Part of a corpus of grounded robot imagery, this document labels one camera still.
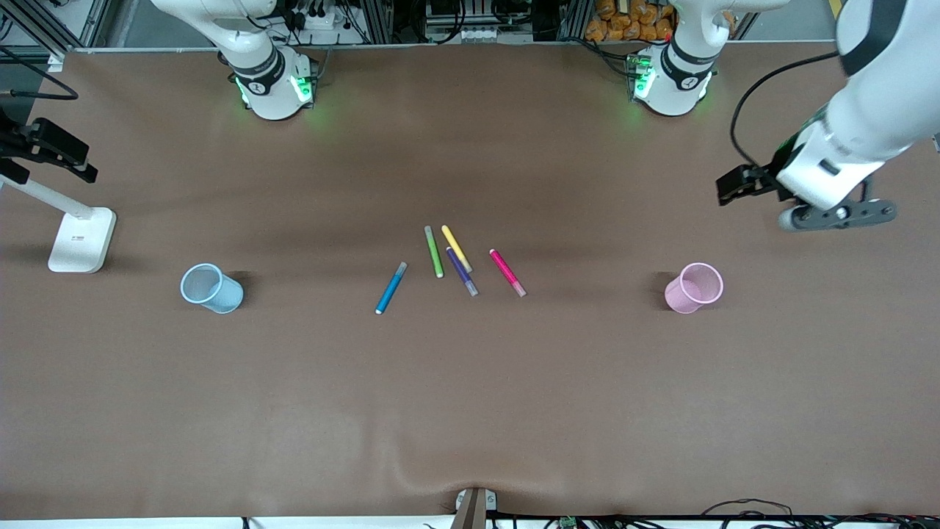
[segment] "pink cup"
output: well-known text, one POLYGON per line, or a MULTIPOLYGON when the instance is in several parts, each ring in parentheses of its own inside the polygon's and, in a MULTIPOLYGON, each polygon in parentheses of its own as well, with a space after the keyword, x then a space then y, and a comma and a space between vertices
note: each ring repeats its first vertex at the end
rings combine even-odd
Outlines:
POLYGON ((691 314, 714 303, 724 290, 718 270, 709 264, 692 263, 666 286, 666 303, 679 314, 691 314))

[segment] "yellow marker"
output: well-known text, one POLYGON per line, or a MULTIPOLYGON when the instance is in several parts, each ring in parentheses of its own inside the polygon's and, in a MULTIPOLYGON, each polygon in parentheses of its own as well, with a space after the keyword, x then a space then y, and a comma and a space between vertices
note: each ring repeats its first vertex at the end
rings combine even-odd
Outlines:
POLYGON ((450 232, 450 228, 447 227, 447 224, 441 226, 441 232, 444 232, 444 238, 447 239, 447 242, 450 243, 450 247, 454 248, 454 253, 457 254, 457 259, 460 259, 461 265, 466 268, 467 273, 473 272, 473 266, 470 265, 470 262, 467 261, 467 256, 463 255, 463 250, 461 245, 457 244, 457 239, 454 238, 454 234, 450 232))

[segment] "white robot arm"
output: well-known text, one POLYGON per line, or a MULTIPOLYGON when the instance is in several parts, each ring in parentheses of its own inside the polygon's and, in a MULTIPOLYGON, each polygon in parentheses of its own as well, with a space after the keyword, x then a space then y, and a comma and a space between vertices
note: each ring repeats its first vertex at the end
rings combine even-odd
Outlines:
POLYGON ((639 52, 639 79, 634 98, 664 116, 680 116, 705 97, 712 65, 728 42, 729 27, 722 12, 769 11, 790 0, 672 0, 679 25, 666 44, 639 52))
POLYGON ((218 46, 235 72, 245 104, 260 117, 283 120, 312 105, 316 77, 310 58, 287 46, 274 46, 263 30, 249 22, 249 17, 271 13, 275 0, 151 1, 218 46))
POLYGON ((829 103, 762 168, 740 166, 717 181, 721 205, 776 191, 797 205, 789 231, 869 226, 895 205, 870 196, 869 176, 915 142, 940 132, 940 2, 849 0, 836 44, 849 76, 829 103), (861 200, 849 194, 861 184, 861 200))

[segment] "blue cup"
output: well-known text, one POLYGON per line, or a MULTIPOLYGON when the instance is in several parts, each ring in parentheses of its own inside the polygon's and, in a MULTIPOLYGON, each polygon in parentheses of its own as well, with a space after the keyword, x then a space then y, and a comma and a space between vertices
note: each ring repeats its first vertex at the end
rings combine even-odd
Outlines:
POLYGON ((180 281, 180 294, 190 303, 202 305, 214 313, 228 314, 242 304, 242 286, 211 263, 197 264, 180 281))

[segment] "green led light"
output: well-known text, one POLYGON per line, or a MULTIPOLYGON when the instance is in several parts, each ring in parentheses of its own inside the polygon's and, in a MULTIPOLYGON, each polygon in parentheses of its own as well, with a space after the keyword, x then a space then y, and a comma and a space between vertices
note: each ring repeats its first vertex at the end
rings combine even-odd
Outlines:
POLYGON ((652 87, 652 82, 656 80, 656 69, 647 68, 639 79, 636 80, 636 88, 634 89, 634 96, 639 98, 644 98, 650 95, 650 87, 652 87))
POLYGON ((243 101, 245 104, 249 104, 249 103, 248 103, 248 94, 246 94, 246 93, 244 92, 244 87, 242 86, 242 81, 240 81, 238 77, 235 78, 235 86, 237 86, 237 87, 238 87, 238 91, 242 93, 242 101, 243 101))
POLYGON ((308 79, 305 77, 298 79, 291 76, 290 83, 293 85, 294 91, 297 92, 297 97, 300 98, 302 102, 306 103, 310 101, 310 81, 308 79))

